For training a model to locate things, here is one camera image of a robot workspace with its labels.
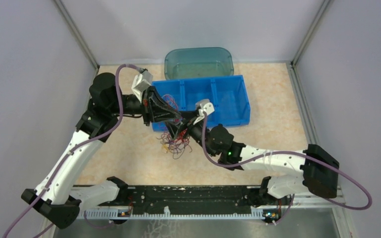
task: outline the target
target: wall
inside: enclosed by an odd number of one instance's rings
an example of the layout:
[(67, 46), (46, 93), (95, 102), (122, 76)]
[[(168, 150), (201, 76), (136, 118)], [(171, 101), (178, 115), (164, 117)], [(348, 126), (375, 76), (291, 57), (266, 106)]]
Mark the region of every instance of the wall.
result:
[[(381, 1), (336, 0), (297, 69), (320, 144), (374, 198), (352, 212), (359, 237), (381, 237)], [(365, 197), (347, 181), (346, 200)]]
[[(0, 237), (67, 145), (93, 75), (52, 1), (0, 0)], [(31, 211), (9, 237), (42, 222)]]
[(63, 0), (97, 62), (160, 63), (220, 46), (234, 61), (292, 60), (322, 0)]

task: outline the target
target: beige tabletop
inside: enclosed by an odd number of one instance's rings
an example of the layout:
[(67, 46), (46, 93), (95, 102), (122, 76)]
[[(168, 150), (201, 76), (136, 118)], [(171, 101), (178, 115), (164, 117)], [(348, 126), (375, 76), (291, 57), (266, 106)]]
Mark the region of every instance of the beige tabletop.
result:
[[(164, 80), (163, 65), (140, 65), (154, 80)], [(238, 63), (235, 75), (245, 79), (251, 104), (249, 125), (230, 127), (234, 141), (262, 149), (302, 150), (307, 148), (300, 114), (284, 63)], [(115, 73), (117, 66), (102, 66), (99, 73)], [(130, 94), (136, 71), (125, 68), (120, 86)], [(268, 171), (229, 171), (211, 164), (201, 147), (191, 141), (190, 149), (177, 160), (166, 154), (160, 132), (146, 127), (142, 119), (123, 118), (121, 125), (90, 160), (77, 184), (97, 184), (116, 176), (129, 185), (254, 185)]]

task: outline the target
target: blue plastic container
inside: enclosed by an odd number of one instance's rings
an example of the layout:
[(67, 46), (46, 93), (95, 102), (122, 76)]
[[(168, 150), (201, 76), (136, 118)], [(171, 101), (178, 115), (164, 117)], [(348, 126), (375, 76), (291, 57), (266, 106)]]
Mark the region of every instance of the blue plastic container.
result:
[[(195, 104), (208, 98), (214, 113), (208, 116), (208, 127), (218, 124), (238, 126), (249, 124), (251, 107), (243, 76), (153, 81), (161, 97), (171, 95), (180, 111), (193, 111)], [(163, 122), (153, 123), (154, 131), (165, 131)]]
[(221, 47), (177, 49), (164, 59), (164, 76), (168, 80), (233, 74), (231, 54)]

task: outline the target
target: blue bin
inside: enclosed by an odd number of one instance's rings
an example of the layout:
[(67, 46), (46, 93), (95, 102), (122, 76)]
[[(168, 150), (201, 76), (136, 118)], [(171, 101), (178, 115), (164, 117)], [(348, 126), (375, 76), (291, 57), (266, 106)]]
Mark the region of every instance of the blue bin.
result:
[[(161, 97), (172, 96), (180, 111), (193, 111), (197, 102), (208, 98), (215, 109), (208, 116), (208, 127), (220, 123), (224, 126), (249, 124), (251, 107), (241, 75), (153, 81), (152, 85)], [(152, 128), (166, 130), (163, 122), (153, 123)]]

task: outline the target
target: gray floor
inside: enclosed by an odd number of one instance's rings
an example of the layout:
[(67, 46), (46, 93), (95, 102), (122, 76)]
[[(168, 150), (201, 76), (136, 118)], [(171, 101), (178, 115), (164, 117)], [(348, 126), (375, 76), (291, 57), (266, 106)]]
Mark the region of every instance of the gray floor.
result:
[[(96, 225), (107, 221), (94, 220)], [(99, 230), (83, 220), (55, 235), (56, 238), (337, 238), (330, 209), (293, 209), (278, 226), (265, 226), (257, 221), (127, 221), (117, 227)]]

